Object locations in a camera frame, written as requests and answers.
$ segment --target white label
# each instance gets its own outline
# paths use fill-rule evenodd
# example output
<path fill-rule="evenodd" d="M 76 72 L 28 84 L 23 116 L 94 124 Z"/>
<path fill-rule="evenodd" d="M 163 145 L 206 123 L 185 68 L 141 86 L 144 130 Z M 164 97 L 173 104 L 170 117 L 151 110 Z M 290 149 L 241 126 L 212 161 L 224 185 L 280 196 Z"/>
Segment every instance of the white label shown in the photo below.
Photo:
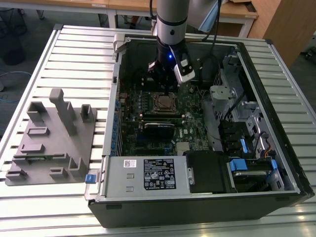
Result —
<path fill-rule="evenodd" d="M 125 159 L 124 160 L 124 168 L 136 168 L 136 160 L 135 159 Z"/>
<path fill-rule="evenodd" d="M 182 67 L 187 66 L 188 65 L 188 60 L 185 59 L 185 60 L 181 61 L 181 65 L 182 65 Z"/>
<path fill-rule="evenodd" d="M 96 6 L 96 7 L 105 7 L 104 4 L 91 4 L 92 6 Z"/>
<path fill-rule="evenodd" d="M 256 18 L 256 16 L 249 16 L 249 15 L 245 15 L 245 18 Z"/>

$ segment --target chair leg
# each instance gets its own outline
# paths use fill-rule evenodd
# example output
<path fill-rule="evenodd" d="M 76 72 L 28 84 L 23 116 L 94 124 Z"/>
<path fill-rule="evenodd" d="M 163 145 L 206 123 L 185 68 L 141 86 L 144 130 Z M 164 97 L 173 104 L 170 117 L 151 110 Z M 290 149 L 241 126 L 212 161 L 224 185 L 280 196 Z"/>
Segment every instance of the chair leg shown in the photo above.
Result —
<path fill-rule="evenodd" d="M 36 10 L 36 12 L 37 12 L 40 20 L 45 18 L 43 10 Z"/>

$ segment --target gray plastic block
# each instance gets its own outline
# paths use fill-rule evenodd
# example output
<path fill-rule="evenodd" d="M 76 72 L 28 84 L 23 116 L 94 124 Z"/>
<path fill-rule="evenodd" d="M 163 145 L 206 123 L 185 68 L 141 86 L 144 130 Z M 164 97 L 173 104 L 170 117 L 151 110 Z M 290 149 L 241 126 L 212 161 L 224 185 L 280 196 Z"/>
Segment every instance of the gray plastic block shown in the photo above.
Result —
<path fill-rule="evenodd" d="M 66 103 L 64 101 L 63 90 L 60 88 L 53 88 L 50 92 L 49 100 L 56 106 L 58 116 L 68 131 L 68 134 L 70 136 L 75 135 L 77 131 L 72 119 L 73 107 L 70 102 Z"/>
<path fill-rule="evenodd" d="M 29 106 L 28 113 L 37 114 L 31 113 L 35 122 L 29 121 L 17 154 L 12 159 L 5 181 L 9 186 L 84 182 L 97 110 L 84 105 L 87 108 L 84 112 L 89 119 L 83 122 L 82 108 L 73 108 L 71 103 L 64 102 L 60 96 L 63 95 L 62 90 L 54 89 L 51 95 L 57 106 L 61 106 L 60 110 L 45 108 L 37 102 Z M 73 124 L 76 131 L 74 135 L 69 135 L 65 126 L 67 122 L 61 120 L 63 116 L 68 117 L 68 121 Z"/>
<path fill-rule="evenodd" d="M 26 132 L 30 137 L 31 136 L 48 136 L 49 129 L 48 127 L 31 127 Z"/>
<path fill-rule="evenodd" d="M 74 177 L 83 179 L 87 173 L 87 166 L 82 162 L 81 158 L 79 159 L 78 164 L 76 164 L 74 159 L 70 158 L 68 170 Z"/>
<path fill-rule="evenodd" d="M 6 173 L 6 177 L 10 181 L 19 182 L 27 179 L 27 173 L 23 169 L 9 170 Z"/>
<path fill-rule="evenodd" d="M 27 114 L 33 123 L 40 125 L 43 124 L 41 113 L 46 112 L 46 108 L 42 102 L 32 102 L 28 108 Z"/>
<path fill-rule="evenodd" d="M 64 167 L 53 167 L 50 168 L 49 175 L 52 177 L 52 179 L 65 179 L 68 177 L 67 171 L 64 169 Z"/>
<path fill-rule="evenodd" d="M 80 115 L 83 122 L 91 122 L 94 120 L 94 115 L 90 105 L 81 105 Z"/>
<path fill-rule="evenodd" d="M 22 153 L 42 153 L 45 150 L 43 144 L 22 144 Z"/>

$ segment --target barcode sticker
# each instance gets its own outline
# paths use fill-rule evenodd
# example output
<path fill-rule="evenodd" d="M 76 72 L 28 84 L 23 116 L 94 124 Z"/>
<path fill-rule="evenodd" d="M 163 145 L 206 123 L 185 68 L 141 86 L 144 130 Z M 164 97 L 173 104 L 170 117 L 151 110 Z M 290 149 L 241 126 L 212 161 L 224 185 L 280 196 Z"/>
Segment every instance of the barcode sticker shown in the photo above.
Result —
<path fill-rule="evenodd" d="M 92 6 L 96 6 L 96 7 L 105 7 L 104 4 L 91 4 Z"/>
<path fill-rule="evenodd" d="M 136 168 L 136 160 L 135 159 L 125 159 L 124 160 L 124 168 Z"/>

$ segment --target sticker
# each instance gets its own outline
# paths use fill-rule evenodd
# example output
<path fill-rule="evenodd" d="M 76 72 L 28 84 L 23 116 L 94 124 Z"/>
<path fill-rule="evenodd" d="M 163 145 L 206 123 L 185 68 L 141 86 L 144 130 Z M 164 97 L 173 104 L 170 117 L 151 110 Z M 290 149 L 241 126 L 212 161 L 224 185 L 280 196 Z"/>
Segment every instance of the sticker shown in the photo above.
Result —
<path fill-rule="evenodd" d="M 144 188 L 146 190 L 176 189 L 173 159 L 145 159 Z"/>
<path fill-rule="evenodd" d="M 257 18 L 256 16 L 245 15 L 245 18 Z"/>
<path fill-rule="evenodd" d="M 136 160 L 135 159 L 125 159 L 124 160 L 124 168 L 136 168 Z"/>
<path fill-rule="evenodd" d="M 96 6 L 96 7 L 105 7 L 104 4 L 91 4 L 92 6 Z"/>

